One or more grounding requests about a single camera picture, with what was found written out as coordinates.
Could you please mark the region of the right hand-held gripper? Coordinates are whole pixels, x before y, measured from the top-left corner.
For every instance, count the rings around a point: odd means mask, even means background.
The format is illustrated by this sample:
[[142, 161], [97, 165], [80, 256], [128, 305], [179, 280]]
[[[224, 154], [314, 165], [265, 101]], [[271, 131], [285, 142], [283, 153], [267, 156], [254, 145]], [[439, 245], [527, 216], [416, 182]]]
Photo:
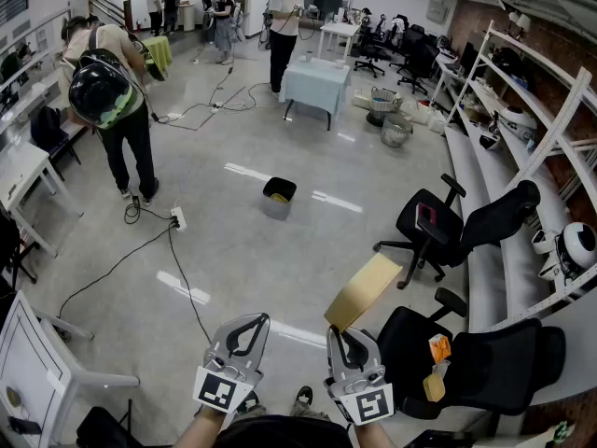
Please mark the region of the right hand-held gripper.
[[[385, 367], [380, 366], [382, 357], [374, 337], [365, 329], [354, 328], [341, 337], [339, 329], [331, 325], [326, 343], [331, 377], [324, 380], [324, 386], [346, 421], [363, 426], [392, 416], [393, 388], [384, 379]], [[361, 372], [347, 377], [349, 371]]]

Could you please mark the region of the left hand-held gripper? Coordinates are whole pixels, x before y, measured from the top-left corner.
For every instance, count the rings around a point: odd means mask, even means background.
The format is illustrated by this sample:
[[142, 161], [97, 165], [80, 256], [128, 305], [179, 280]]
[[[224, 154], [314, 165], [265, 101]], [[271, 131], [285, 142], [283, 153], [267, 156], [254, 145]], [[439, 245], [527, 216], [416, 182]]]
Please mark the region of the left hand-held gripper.
[[222, 413], [234, 412], [263, 377], [259, 364], [270, 327], [266, 313], [242, 315], [220, 326], [197, 369], [193, 398]]

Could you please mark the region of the black waste bin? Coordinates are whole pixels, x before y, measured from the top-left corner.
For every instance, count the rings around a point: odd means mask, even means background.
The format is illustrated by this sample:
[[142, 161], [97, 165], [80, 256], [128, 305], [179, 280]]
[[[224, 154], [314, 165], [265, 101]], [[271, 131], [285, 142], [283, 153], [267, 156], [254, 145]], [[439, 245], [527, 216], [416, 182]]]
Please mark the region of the black waste bin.
[[[297, 185], [281, 177], [271, 177], [262, 191], [261, 206], [264, 214], [276, 220], [284, 221], [287, 219], [292, 201], [297, 190]], [[277, 203], [270, 196], [273, 193], [283, 195], [288, 203]]]

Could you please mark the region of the person's left forearm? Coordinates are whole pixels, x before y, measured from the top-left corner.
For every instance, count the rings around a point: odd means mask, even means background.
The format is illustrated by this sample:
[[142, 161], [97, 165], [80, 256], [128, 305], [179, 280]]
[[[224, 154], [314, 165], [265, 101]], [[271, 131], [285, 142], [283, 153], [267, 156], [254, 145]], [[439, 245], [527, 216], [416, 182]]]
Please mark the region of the person's left forearm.
[[226, 413], [203, 406], [173, 448], [213, 448]]

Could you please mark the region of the person's right forearm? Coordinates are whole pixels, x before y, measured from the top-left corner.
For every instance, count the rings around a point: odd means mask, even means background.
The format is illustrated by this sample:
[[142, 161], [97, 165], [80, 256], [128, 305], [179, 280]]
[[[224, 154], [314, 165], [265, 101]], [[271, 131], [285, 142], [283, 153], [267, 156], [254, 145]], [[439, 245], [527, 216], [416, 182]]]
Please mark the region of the person's right forearm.
[[360, 448], [396, 448], [380, 422], [355, 426], [354, 433]]

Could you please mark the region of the person's right leg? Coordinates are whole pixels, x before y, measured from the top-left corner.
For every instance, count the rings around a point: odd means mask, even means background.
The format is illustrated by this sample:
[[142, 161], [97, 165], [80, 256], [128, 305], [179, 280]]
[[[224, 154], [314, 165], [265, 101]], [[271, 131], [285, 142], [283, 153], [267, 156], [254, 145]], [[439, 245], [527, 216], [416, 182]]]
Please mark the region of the person's right leg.
[[316, 420], [329, 421], [326, 413], [319, 413], [312, 409], [313, 392], [312, 388], [304, 385], [297, 393], [295, 402], [291, 408], [290, 415], [294, 417], [305, 417]]

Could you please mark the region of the yellow sponge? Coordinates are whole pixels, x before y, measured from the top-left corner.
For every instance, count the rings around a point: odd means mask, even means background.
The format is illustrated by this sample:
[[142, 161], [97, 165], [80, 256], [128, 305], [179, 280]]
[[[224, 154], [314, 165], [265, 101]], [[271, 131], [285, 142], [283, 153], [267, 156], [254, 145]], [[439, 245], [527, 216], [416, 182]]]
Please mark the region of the yellow sponge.
[[430, 402], [441, 401], [446, 393], [442, 376], [438, 372], [432, 372], [423, 379], [423, 391], [426, 399]]

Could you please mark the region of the orange snack packet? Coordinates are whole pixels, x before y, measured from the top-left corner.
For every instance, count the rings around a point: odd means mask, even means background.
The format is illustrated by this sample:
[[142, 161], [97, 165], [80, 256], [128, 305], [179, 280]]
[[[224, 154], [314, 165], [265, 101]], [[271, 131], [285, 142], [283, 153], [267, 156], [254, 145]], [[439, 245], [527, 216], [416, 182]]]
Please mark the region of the orange snack packet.
[[451, 355], [451, 343], [448, 336], [439, 333], [431, 337], [428, 343], [435, 364], [440, 363]]

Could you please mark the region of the person's torso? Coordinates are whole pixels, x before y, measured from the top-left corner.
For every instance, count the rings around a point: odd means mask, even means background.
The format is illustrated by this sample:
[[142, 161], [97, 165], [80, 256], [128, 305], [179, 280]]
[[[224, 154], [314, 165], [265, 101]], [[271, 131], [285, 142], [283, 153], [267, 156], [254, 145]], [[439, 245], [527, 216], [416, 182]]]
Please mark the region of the person's torso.
[[264, 415], [231, 423], [213, 448], [353, 448], [344, 427], [309, 417]]

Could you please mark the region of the white metal shelf rack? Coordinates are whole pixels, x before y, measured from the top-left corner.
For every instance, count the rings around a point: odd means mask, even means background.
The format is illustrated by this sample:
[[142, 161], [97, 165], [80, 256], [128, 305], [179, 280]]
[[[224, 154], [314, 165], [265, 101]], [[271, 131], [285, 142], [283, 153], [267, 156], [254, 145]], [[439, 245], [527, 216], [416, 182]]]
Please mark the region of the white metal shelf rack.
[[[557, 113], [551, 113], [535, 94], [495, 65], [489, 46], [497, 41], [508, 43], [541, 64], [563, 84], [567, 94]], [[539, 272], [548, 256], [536, 254], [531, 244], [532, 229], [559, 233], [571, 222], [566, 203], [576, 189], [586, 191], [597, 213], [597, 138], [574, 140], [569, 133], [580, 105], [597, 116], [597, 94], [590, 88], [591, 74], [587, 69], [580, 69], [572, 77], [556, 63], [494, 26], [488, 28], [473, 66], [484, 66], [499, 76], [547, 131], [533, 147], [512, 132], [503, 131], [504, 149], [483, 148], [481, 131], [471, 122], [461, 102], [473, 92], [490, 112], [501, 109], [504, 103], [483, 89], [472, 75], [467, 76], [450, 112], [461, 118], [464, 129], [444, 127], [453, 171], [467, 192], [461, 200], [465, 217], [496, 201], [523, 179], [535, 182], [541, 194], [530, 227], [521, 229], [499, 246], [484, 245], [468, 256], [468, 328], [476, 332], [505, 328], [524, 318], [542, 315], [560, 301], [572, 303], [597, 282], [597, 261], [581, 270], [576, 278], [562, 273], [555, 274], [553, 281], [540, 278]]]

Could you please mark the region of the black swivel chair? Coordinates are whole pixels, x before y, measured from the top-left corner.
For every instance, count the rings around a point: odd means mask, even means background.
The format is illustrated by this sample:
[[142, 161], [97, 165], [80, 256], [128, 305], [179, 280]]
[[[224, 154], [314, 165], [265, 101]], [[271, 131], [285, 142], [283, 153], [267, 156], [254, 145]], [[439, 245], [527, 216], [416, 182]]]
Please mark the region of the black swivel chair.
[[[435, 299], [441, 307], [430, 316], [397, 307], [377, 339], [399, 412], [434, 420], [445, 408], [463, 406], [519, 415], [536, 391], [559, 380], [566, 357], [562, 329], [529, 318], [497, 331], [452, 335], [438, 321], [449, 313], [466, 315], [467, 305], [444, 287], [437, 289]], [[428, 342], [436, 335], [447, 337], [451, 355], [443, 379], [446, 393], [430, 401], [423, 380], [434, 366]]]
[[[523, 180], [496, 201], [474, 210], [467, 219], [461, 219], [451, 204], [459, 196], [466, 196], [465, 189], [451, 176], [443, 174], [441, 179], [450, 187], [445, 200], [440, 200], [427, 189], [418, 190], [406, 203], [396, 220], [397, 230], [406, 241], [381, 240], [373, 246], [375, 252], [384, 246], [407, 249], [412, 252], [412, 260], [406, 278], [396, 284], [405, 288], [416, 269], [429, 264], [437, 272], [435, 280], [445, 277], [444, 267], [455, 268], [461, 265], [478, 246], [497, 245], [515, 235], [541, 202], [536, 183]], [[437, 225], [415, 228], [417, 203], [425, 203], [437, 211]]]

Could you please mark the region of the pink black box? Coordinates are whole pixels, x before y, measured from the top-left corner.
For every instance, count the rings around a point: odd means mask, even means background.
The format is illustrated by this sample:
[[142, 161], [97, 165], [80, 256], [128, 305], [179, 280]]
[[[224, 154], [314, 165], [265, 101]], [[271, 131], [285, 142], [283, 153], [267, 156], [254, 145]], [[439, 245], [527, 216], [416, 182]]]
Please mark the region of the pink black box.
[[431, 225], [435, 227], [437, 225], [437, 211], [425, 203], [417, 203], [415, 209], [415, 228], [420, 231], [423, 229], [420, 224], [420, 221], [423, 219], [426, 220], [426, 226]]

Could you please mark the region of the white framed table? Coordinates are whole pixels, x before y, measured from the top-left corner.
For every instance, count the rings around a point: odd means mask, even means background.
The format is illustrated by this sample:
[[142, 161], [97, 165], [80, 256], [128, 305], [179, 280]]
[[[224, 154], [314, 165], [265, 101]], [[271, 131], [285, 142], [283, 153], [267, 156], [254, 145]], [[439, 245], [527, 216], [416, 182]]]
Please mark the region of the white framed table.
[[24, 436], [30, 448], [60, 442], [76, 392], [83, 385], [135, 387], [134, 375], [86, 369], [56, 329], [91, 341], [94, 334], [33, 308], [18, 291], [0, 330], [0, 402], [7, 414], [39, 425]]

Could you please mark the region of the grey mesh basket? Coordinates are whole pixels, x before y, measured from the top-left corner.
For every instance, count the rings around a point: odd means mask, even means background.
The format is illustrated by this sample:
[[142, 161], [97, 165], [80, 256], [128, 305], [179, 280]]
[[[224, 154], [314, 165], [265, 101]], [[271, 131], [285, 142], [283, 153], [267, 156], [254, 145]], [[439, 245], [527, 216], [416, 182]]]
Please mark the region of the grey mesh basket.
[[402, 147], [413, 134], [410, 121], [397, 113], [388, 113], [382, 124], [381, 140], [388, 147]]

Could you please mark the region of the black-legged table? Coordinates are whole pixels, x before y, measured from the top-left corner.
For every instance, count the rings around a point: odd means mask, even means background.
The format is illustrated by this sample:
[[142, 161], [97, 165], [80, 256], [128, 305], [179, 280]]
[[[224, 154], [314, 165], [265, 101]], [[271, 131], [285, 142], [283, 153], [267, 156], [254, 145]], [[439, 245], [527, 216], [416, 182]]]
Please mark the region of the black-legged table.
[[283, 116], [284, 120], [291, 120], [291, 118], [289, 117], [291, 111], [295, 111], [299, 115], [307, 116], [312, 119], [324, 120], [326, 122], [326, 129], [328, 131], [331, 130], [332, 114], [321, 107], [307, 105], [296, 100], [290, 100], [285, 107], [285, 112]]

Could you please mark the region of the white plastic bag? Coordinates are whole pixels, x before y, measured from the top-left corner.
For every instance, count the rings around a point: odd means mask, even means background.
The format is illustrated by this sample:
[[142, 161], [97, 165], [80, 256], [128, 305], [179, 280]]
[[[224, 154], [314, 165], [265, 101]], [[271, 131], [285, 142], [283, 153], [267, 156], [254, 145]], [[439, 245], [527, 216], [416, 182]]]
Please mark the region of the white plastic bag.
[[426, 126], [430, 131], [437, 134], [444, 134], [446, 118], [443, 113], [422, 101], [406, 101], [402, 104], [401, 110], [411, 120]]

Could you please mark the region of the table with light blue cloth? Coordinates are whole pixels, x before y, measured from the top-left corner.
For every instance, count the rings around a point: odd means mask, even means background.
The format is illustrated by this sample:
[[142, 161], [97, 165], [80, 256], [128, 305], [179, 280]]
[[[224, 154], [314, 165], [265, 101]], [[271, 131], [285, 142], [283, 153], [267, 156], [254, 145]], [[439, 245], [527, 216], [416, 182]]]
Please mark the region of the table with light blue cloth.
[[348, 65], [339, 68], [327, 60], [296, 60], [285, 70], [278, 101], [314, 106], [335, 118], [345, 103], [351, 73]]

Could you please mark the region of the white desk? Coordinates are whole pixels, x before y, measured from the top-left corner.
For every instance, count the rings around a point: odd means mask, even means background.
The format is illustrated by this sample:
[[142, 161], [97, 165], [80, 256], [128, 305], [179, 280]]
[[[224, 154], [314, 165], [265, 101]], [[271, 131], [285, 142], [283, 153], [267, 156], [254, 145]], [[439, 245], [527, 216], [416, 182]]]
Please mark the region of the white desk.
[[439, 101], [439, 95], [445, 92], [451, 98], [451, 101], [455, 103], [465, 85], [466, 76], [458, 60], [452, 60], [442, 53], [436, 57], [435, 64], [438, 70], [438, 82], [430, 102], [432, 105], [446, 108]]
[[21, 200], [37, 179], [44, 182], [51, 194], [61, 193], [66, 210], [83, 216], [82, 207], [53, 168], [46, 151], [31, 143], [20, 143], [0, 158], [0, 204], [41, 248], [56, 258], [58, 249], [43, 239], [21, 211]]

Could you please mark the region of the black dome backpack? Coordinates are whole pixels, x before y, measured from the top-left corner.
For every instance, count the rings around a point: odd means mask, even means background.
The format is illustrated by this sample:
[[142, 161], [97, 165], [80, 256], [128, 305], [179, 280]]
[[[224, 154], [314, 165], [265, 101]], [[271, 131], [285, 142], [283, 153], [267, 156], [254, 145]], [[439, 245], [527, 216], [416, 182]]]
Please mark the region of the black dome backpack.
[[100, 129], [113, 127], [145, 100], [130, 71], [105, 49], [82, 53], [73, 73], [68, 98], [79, 117]]

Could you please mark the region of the dark blue chair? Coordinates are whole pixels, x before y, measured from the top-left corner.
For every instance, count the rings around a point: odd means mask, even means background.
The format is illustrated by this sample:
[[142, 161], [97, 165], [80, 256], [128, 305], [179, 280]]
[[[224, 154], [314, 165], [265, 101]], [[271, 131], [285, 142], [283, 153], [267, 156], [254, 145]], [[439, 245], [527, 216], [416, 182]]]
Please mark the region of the dark blue chair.
[[55, 161], [64, 152], [68, 152], [81, 164], [69, 134], [62, 129], [62, 113], [59, 109], [47, 105], [41, 107], [31, 119], [30, 133], [34, 144], [49, 154], [50, 164], [61, 180], [64, 180], [64, 177], [56, 167]]

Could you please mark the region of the row of black office chairs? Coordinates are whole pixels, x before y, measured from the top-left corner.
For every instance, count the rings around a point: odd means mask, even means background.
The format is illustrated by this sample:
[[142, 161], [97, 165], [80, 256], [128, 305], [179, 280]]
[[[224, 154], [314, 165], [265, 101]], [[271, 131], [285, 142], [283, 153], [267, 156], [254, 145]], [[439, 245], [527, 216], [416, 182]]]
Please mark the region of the row of black office chairs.
[[395, 66], [398, 73], [408, 74], [398, 80], [398, 85], [410, 84], [411, 93], [419, 91], [427, 96], [428, 89], [424, 82], [434, 74], [434, 65], [439, 55], [437, 40], [427, 35], [418, 24], [410, 24], [402, 15], [392, 21], [391, 29], [386, 37], [381, 37], [381, 29], [373, 32], [369, 21], [361, 23], [357, 55], [361, 60], [354, 61], [354, 71], [369, 71], [374, 78], [384, 75], [385, 71], [376, 62], [387, 61], [388, 66]]

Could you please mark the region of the yellow-green cloth covered table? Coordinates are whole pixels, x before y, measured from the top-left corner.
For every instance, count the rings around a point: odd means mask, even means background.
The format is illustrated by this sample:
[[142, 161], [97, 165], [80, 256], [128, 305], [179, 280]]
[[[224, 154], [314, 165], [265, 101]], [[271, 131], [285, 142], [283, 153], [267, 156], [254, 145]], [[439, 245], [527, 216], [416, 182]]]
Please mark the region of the yellow-green cloth covered table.
[[152, 36], [143, 40], [142, 43], [151, 54], [151, 59], [159, 68], [161, 73], [167, 76], [167, 70], [173, 62], [171, 46], [168, 37], [165, 35]]

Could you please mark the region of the black monitor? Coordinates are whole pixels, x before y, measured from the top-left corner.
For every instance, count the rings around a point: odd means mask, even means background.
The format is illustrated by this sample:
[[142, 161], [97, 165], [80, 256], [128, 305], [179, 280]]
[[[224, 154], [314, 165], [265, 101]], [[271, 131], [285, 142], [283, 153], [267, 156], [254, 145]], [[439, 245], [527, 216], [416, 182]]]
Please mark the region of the black monitor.
[[476, 47], [471, 42], [467, 42], [460, 59], [460, 65], [464, 77], [469, 76], [472, 67], [475, 63], [475, 60], [478, 58], [478, 56], [479, 51], [476, 49]]

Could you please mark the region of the white long workbench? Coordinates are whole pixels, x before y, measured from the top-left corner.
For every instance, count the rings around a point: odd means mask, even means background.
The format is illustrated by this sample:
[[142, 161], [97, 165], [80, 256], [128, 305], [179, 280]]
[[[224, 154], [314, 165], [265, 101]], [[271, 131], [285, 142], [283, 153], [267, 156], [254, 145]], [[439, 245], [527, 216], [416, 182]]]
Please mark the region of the white long workbench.
[[0, 135], [20, 128], [33, 107], [57, 84], [64, 50], [62, 24], [72, 15], [72, 6], [54, 11], [0, 50], [2, 62], [12, 53], [19, 61], [17, 71], [0, 85], [0, 97], [5, 95], [9, 100], [7, 104], [0, 102]]

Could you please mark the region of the white square table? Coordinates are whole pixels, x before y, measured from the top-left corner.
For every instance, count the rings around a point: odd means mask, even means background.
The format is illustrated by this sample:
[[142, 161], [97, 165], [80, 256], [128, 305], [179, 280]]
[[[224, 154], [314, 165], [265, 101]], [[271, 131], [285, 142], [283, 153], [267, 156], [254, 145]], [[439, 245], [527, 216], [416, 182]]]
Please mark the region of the white square table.
[[320, 29], [319, 45], [317, 50], [317, 58], [322, 58], [323, 44], [325, 37], [328, 36], [328, 43], [331, 43], [332, 37], [343, 37], [346, 39], [343, 53], [343, 60], [346, 61], [350, 55], [354, 37], [357, 34], [359, 27], [348, 23], [331, 22], [323, 25]]

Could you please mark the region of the black staircase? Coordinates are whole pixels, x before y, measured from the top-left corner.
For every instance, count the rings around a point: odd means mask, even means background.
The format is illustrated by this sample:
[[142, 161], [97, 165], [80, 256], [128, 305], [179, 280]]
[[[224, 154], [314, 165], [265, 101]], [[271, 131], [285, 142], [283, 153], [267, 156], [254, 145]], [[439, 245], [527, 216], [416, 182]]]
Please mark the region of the black staircase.
[[103, 23], [114, 23], [134, 30], [131, 0], [88, 0], [89, 13]]

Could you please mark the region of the grey wall electrical box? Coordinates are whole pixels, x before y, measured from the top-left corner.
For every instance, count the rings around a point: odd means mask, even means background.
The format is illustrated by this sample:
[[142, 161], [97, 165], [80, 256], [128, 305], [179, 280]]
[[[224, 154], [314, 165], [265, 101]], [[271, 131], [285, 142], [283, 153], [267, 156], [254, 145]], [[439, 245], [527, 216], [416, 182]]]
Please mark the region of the grey wall electrical box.
[[448, 14], [448, 8], [442, 3], [434, 0], [428, 2], [425, 17], [434, 23], [443, 24]]

